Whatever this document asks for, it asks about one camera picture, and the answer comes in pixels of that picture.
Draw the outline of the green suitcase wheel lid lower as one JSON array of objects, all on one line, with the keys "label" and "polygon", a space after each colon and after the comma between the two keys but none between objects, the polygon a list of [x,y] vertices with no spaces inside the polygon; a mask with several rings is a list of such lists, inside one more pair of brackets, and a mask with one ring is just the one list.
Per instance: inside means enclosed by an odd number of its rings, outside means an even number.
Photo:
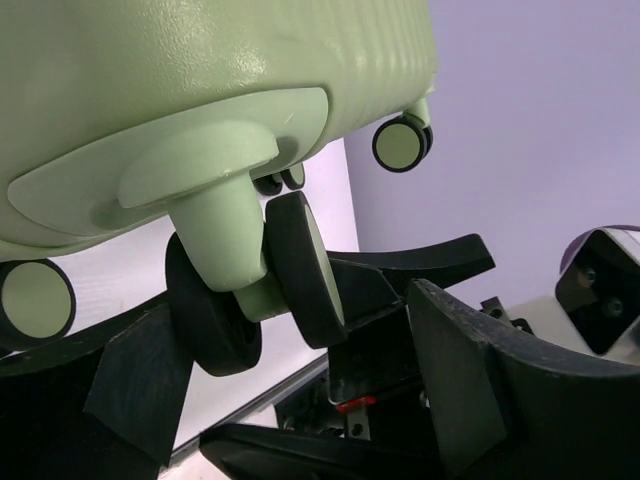
[{"label": "green suitcase wheel lid lower", "polygon": [[434,133],[418,117],[402,114],[381,124],[372,139],[377,163],[392,173],[414,169],[430,152]]}]

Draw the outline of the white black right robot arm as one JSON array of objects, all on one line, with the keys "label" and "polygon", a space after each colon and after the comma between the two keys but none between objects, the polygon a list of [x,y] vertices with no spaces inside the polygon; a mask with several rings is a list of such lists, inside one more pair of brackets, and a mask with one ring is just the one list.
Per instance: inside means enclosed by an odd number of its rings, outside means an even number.
[{"label": "white black right robot arm", "polygon": [[224,424],[200,452],[233,479],[440,479],[442,462],[407,313],[424,278],[450,287],[494,267],[469,234],[396,252],[330,256],[348,338],[328,367],[276,407],[274,428]]}]

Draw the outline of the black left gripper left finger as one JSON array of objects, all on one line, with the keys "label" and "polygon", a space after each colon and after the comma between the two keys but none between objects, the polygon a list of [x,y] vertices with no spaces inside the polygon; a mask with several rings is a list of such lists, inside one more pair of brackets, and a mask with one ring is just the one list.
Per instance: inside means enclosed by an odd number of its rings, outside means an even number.
[{"label": "black left gripper left finger", "polygon": [[163,294],[2,359],[2,478],[157,478],[192,367]]}]

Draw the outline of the green suitcase wheel front left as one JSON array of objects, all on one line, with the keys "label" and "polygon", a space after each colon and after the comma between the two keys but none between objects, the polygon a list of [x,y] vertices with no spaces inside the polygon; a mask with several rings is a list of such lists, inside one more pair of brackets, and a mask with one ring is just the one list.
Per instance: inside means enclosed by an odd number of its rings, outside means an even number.
[{"label": "green suitcase wheel front left", "polygon": [[306,344],[328,348],[347,338],[337,282],[309,202],[301,191],[266,204],[267,274],[237,292],[214,292],[188,259],[177,235],[165,254],[173,328],[194,361],[223,377],[257,365],[261,321],[292,314]]}]

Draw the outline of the aluminium table edge rail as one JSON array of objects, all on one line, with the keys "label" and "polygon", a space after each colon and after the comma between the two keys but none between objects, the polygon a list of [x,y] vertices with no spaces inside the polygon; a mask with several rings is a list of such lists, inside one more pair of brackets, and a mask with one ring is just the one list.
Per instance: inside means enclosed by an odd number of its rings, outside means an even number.
[{"label": "aluminium table edge rail", "polygon": [[249,418],[251,415],[256,414],[264,410],[269,405],[276,405],[290,396],[294,395],[297,391],[305,387],[307,384],[316,380],[322,376],[328,369],[328,355],[323,354],[316,358],[308,365],[304,366],[300,370],[296,371],[289,377],[285,378],[275,386],[269,388],[264,393],[261,393],[256,398],[252,399],[245,405],[229,413],[225,417],[213,423],[211,426],[202,430],[187,442],[176,448],[171,456],[169,465],[165,469],[174,467],[182,462],[188,456],[192,455],[199,447],[200,437],[209,430],[225,425],[225,424],[237,424],[242,420]]}]

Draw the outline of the green suitcase blue lining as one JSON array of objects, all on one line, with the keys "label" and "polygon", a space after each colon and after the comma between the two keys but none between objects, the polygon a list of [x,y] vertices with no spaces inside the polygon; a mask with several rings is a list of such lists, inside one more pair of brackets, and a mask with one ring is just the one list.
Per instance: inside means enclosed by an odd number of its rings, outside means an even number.
[{"label": "green suitcase blue lining", "polygon": [[254,178],[403,112],[429,122],[424,1],[5,1],[1,257],[169,216],[205,284],[266,276]]}]

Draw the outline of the green suitcase wheel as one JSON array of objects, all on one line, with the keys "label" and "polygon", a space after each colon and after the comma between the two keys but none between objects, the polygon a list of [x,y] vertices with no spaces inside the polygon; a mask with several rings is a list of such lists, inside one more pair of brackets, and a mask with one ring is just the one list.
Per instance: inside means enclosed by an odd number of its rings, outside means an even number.
[{"label": "green suitcase wheel", "polygon": [[237,292],[214,292],[188,259],[177,235],[165,254],[173,328],[194,361],[223,377],[257,365],[261,321],[292,314],[306,344],[328,348],[347,338],[337,282],[309,202],[301,191],[266,204],[267,274]]},{"label": "green suitcase wheel", "polygon": [[265,197],[279,195],[284,186],[291,191],[300,190],[305,186],[305,183],[306,173],[302,163],[253,181],[256,191]]}]

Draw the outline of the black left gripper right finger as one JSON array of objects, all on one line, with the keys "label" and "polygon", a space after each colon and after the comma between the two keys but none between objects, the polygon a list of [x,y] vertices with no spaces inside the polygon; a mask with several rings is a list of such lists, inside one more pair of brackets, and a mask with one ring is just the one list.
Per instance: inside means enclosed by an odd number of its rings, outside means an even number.
[{"label": "black left gripper right finger", "polygon": [[448,479],[635,479],[639,370],[485,315],[426,280],[409,320]]}]

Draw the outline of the green suitcase wheel front right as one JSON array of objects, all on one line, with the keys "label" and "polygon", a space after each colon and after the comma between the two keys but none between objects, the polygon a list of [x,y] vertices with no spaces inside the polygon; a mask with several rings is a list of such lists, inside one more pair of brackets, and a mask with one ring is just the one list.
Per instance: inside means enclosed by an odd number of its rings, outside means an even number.
[{"label": "green suitcase wheel front right", "polygon": [[305,183],[306,173],[302,163],[253,181],[256,191],[265,197],[279,195],[284,186],[291,191],[300,190],[305,186]]}]

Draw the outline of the green suitcase wheel lid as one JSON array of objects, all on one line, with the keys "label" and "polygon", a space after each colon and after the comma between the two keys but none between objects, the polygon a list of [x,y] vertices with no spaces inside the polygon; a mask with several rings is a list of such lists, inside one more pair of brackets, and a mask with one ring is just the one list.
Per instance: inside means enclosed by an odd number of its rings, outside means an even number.
[{"label": "green suitcase wheel lid", "polygon": [[434,133],[418,117],[402,114],[381,124],[372,139],[377,163],[392,173],[414,169],[430,152]]},{"label": "green suitcase wheel lid", "polygon": [[64,337],[76,296],[64,271],[48,259],[1,264],[1,347],[27,351]]}]

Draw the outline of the green suitcase wheel lid upper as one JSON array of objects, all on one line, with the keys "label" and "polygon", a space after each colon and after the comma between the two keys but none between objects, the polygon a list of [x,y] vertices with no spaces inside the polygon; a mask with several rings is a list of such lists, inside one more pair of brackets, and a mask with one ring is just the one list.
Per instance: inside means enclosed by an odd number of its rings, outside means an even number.
[{"label": "green suitcase wheel lid upper", "polygon": [[64,337],[76,296],[64,271],[48,259],[1,264],[1,347],[27,351]]}]

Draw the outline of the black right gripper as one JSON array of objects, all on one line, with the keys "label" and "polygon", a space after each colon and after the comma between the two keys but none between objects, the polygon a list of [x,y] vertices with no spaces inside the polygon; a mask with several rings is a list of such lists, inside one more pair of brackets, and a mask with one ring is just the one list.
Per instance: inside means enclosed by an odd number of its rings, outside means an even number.
[{"label": "black right gripper", "polygon": [[328,255],[352,331],[328,350],[327,367],[276,404],[278,427],[358,440],[428,440],[430,410],[407,309],[395,290],[419,278],[446,289],[494,269],[493,257],[479,234],[403,251]]}]

